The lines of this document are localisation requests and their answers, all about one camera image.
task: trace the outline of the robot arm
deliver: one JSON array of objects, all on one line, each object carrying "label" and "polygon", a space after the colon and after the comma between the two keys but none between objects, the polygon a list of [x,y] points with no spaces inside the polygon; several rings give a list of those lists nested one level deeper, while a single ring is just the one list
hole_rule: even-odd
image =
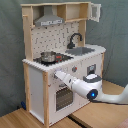
[{"label": "robot arm", "polygon": [[107,95],[102,92],[102,79],[98,75],[90,74],[84,80],[56,71],[55,76],[61,79],[70,90],[91,102],[111,104],[128,104],[128,85],[120,95]]}]

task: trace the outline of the backsplash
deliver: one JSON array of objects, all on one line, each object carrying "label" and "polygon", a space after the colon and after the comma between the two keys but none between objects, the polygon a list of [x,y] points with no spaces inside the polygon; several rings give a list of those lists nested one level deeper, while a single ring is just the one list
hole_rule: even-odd
[{"label": "backsplash", "polygon": [[[31,32],[34,59],[44,51],[66,50],[70,37],[78,32],[79,22],[35,27]],[[73,43],[78,46],[77,35],[73,38]]]}]

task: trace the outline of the wooden table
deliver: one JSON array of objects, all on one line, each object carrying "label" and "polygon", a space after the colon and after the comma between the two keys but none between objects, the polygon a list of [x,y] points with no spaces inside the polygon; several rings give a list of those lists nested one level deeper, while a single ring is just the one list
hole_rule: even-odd
[{"label": "wooden table", "polygon": [[[36,118],[23,109],[19,109],[0,118],[0,128],[44,128]],[[50,128],[81,128],[68,117]]]},{"label": "wooden table", "polygon": [[[103,81],[104,93],[120,94],[123,89],[123,87]],[[89,103],[71,114],[71,117],[88,128],[115,128],[128,118],[128,105]]]}]

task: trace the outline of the burner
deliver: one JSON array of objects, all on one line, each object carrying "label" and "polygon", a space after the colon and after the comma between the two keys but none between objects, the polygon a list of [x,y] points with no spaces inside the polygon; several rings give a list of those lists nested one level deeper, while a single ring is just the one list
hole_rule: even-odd
[{"label": "burner", "polygon": [[40,63],[42,65],[45,65],[45,66],[52,66],[54,64],[57,64],[57,63],[60,63],[60,62],[64,62],[66,60],[69,60],[69,59],[73,59],[73,57],[70,57],[70,56],[67,56],[67,55],[63,55],[63,54],[60,54],[60,53],[56,53],[56,56],[62,56],[62,60],[58,61],[58,58],[56,58],[56,61],[54,62],[44,62],[41,60],[41,57],[40,58],[36,58],[34,59],[34,62],[37,62],[37,63]]}]

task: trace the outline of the toy kitchen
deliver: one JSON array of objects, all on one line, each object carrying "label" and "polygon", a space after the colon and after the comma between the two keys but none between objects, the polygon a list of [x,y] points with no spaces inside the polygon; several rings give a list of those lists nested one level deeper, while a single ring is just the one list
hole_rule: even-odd
[{"label": "toy kitchen", "polygon": [[62,71],[84,81],[102,77],[105,48],[85,44],[86,21],[99,22],[100,4],[22,4],[27,111],[46,128],[90,101],[55,76]]}]

